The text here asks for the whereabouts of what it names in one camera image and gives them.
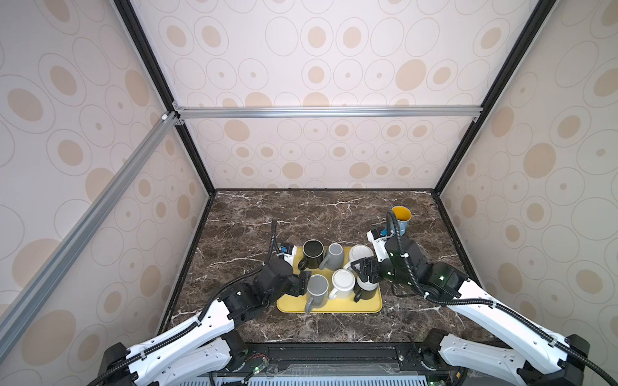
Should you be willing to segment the tall grey mug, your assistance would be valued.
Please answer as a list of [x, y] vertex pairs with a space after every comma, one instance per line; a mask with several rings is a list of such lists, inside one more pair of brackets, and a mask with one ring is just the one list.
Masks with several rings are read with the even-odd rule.
[[320, 309], [328, 302], [329, 281], [321, 274], [313, 274], [307, 284], [306, 314]]

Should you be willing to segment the blue butterfly mug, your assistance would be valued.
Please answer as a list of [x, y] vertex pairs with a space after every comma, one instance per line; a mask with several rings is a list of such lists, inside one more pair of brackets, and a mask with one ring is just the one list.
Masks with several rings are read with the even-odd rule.
[[399, 235], [404, 236], [407, 231], [408, 223], [412, 217], [411, 211], [407, 207], [395, 206], [392, 207], [386, 215], [386, 235], [394, 235], [396, 226], [394, 222], [397, 221]]

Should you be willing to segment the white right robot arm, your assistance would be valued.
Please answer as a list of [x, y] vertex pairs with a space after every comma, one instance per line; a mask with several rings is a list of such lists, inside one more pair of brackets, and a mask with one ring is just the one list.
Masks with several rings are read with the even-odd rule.
[[426, 368], [445, 363], [493, 376], [514, 385], [581, 385], [589, 343], [551, 332], [498, 301], [465, 273], [444, 262], [431, 263], [418, 245], [394, 238], [376, 255], [349, 263], [363, 283], [388, 281], [471, 319], [502, 341], [479, 344], [432, 330], [419, 354]]

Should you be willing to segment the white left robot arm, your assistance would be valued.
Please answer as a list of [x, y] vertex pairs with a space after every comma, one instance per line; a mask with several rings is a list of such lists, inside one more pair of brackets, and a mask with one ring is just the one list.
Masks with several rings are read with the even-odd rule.
[[225, 284], [209, 305], [179, 326], [141, 344], [109, 347], [94, 385], [177, 385], [193, 376], [243, 368], [249, 352], [237, 327], [284, 295], [306, 294], [312, 274], [276, 258]]

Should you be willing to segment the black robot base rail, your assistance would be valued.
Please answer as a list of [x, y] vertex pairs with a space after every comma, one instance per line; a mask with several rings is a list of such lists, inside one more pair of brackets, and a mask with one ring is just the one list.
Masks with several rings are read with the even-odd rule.
[[462, 385], [468, 371], [415, 343], [250, 344], [246, 366], [207, 385]]

